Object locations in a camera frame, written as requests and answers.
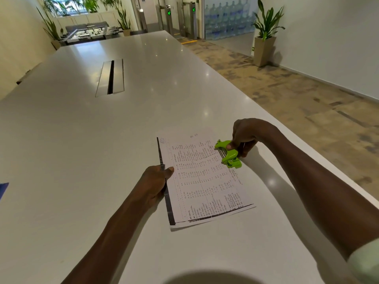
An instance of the forearm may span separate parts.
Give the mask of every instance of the forearm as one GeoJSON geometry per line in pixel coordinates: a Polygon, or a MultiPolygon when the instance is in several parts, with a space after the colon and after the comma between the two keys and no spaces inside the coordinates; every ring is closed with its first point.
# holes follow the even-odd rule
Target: forearm
{"type": "Polygon", "coordinates": [[[292,144],[282,133],[264,141],[314,221],[344,257],[379,237],[379,210],[292,144]]]}
{"type": "Polygon", "coordinates": [[[62,284],[108,284],[146,208],[128,196],[84,258],[62,284]]]}

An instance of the blue object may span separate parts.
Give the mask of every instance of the blue object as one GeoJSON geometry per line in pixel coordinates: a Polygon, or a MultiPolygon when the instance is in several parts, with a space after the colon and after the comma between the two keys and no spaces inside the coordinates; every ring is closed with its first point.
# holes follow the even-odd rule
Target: blue object
{"type": "Polygon", "coordinates": [[[3,196],[5,190],[7,189],[9,185],[9,182],[8,183],[0,183],[0,199],[1,197],[3,196]]]}

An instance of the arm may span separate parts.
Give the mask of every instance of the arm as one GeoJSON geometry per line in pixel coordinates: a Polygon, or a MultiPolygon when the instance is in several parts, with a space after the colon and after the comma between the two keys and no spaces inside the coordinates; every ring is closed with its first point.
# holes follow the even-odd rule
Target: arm
{"type": "Polygon", "coordinates": [[[166,179],[174,172],[148,167],[121,207],[109,219],[92,248],[62,284],[108,284],[120,263],[141,218],[159,201],[166,179]]]}
{"type": "Polygon", "coordinates": [[[230,147],[245,157],[261,141],[275,155],[315,223],[348,258],[379,238],[379,210],[332,172],[259,119],[237,120],[230,147]]]}

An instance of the glass wall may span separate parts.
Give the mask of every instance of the glass wall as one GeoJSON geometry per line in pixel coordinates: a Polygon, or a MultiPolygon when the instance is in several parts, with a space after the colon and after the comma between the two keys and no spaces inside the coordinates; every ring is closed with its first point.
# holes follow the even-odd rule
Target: glass wall
{"type": "Polygon", "coordinates": [[[207,40],[218,40],[253,32],[258,0],[204,0],[207,40]]]}

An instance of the hand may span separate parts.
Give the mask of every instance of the hand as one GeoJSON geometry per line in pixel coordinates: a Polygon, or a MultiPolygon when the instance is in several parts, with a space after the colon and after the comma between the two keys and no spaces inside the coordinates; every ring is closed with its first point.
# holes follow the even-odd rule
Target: hand
{"type": "Polygon", "coordinates": [[[267,137],[277,131],[274,125],[265,120],[236,120],[233,126],[233,139],[226,149],[236,149],[239,157],[246,157],[257,142],[264,142],[267,137]]]}
{"type": "Polygon", "coordinates": [[[140,180],[130,195],[141,202],[146,209],[154,206],[163,196],[162,189],[174,172],[173,167],[161,170],[160,165],[149,166],[142,174],[140,180]]]}

